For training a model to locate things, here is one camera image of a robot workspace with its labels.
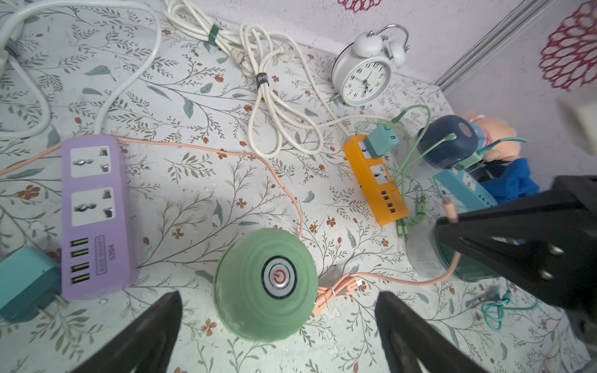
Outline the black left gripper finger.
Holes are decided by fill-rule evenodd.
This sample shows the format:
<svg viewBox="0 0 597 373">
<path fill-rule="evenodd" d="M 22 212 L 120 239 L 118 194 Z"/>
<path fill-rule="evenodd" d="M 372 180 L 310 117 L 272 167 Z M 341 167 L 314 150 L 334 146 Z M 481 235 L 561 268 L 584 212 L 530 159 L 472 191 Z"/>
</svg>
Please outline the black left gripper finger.
<svg viewBox="0 0 597 373">
<path fill-rule="evenodd" d="M 440 246 L 469 257 L 551 306 L 596 308 L 596 194 L 551 190 L 457 222 L 439 219 Z"/>
</svg>

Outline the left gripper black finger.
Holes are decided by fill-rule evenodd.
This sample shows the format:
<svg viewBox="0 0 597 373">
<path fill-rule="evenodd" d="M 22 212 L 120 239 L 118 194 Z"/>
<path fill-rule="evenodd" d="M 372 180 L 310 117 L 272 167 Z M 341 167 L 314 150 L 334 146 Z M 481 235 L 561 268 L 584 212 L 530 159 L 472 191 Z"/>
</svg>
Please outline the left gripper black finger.
<svg viewBox="0 0 597 373">
<path fill-rule="evenodd" d="M 391 372 L 483 372 L 392 292 L 380 292 L 376 324 Z"/>
<path fill-rule="evenodd" d="M 169 292 L 75 372 L 165 372 L 183 315 L 179 292 Z"/>
</svg>

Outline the dark green meat grinder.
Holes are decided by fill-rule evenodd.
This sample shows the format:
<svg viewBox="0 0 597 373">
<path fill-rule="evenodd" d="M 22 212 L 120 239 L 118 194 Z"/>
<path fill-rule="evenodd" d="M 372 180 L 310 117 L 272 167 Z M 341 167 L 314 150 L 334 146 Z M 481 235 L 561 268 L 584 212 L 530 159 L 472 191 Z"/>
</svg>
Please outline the dark green meat grinder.
<svg viewBox="0 0 597 373">
<path fill-rule="evenodd" d="M 406 253 L 413 269 L 423 278 L 432 279 L 446 273 L 455 251 L 437 244 L 432 225 L 421 224 L 408 229 Z M 466 256 L 461 257 L 452 276 L 471 283 L 500 277 L 487 266 Z"/>
</svg>

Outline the light green meat grinder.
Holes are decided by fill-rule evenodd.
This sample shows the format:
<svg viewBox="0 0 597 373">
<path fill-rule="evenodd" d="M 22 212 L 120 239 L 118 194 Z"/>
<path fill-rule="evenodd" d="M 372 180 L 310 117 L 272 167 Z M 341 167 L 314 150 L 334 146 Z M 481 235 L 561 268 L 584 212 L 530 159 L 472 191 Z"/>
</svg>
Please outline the light green meat grinder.
<svg viewBox="0 0 597 373">
<path fill-rule="evenodd" d="M 236 240 L 215 274 L 214 302 L 222 324 L 252 342 L 298 333 L 317 295 L 317 268 L 309 250 L 279 228 L 261 228 Z"/>
</svg>

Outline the navy blue meat grinder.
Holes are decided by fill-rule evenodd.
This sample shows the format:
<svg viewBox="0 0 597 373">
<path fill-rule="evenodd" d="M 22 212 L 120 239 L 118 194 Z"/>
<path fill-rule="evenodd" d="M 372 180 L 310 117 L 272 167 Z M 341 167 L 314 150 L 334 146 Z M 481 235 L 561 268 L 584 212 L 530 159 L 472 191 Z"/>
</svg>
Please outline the navy blue meat grinder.
<svg viewBox="0 0 597 373">
<path fill-rule="evenodd" d="M 450 169 L 488 144 L 489 136 L 479 124 L 456 115 L 446 115 L 432 121 L 417 145 L 420 153 L 432 149 L 424 159 L 441 169 Z"/>
</svg>

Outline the orange power strip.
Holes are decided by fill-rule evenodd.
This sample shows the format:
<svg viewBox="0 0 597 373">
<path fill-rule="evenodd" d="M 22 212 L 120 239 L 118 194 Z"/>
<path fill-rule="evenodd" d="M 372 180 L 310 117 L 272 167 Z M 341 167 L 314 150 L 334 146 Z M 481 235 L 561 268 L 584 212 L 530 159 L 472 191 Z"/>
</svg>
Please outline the orange power strip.
<svg viewBox="0 0 597 373">
<path fill-rule="evenodd" d="M 404 219 L 409 209 L 382 158 L 375 159 L 365 146 L 366 135 L 348 140 L 343 150 L 377 223 Z"/>
</svg>

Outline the teal plug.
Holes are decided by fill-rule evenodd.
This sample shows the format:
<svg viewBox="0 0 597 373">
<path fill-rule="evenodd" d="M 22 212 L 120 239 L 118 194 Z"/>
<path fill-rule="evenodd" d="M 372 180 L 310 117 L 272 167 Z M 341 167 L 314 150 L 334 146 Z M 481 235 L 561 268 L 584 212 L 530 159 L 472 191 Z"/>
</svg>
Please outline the teal plug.
<svg viewBox="0 0 597 373">
<path fill-rule="evenodd" d="M 399 136 L 389 124 L 380 124 L 367 135 L 364 144 L 373 159 L 382 158 L 400 143 Z"/>
</svg>

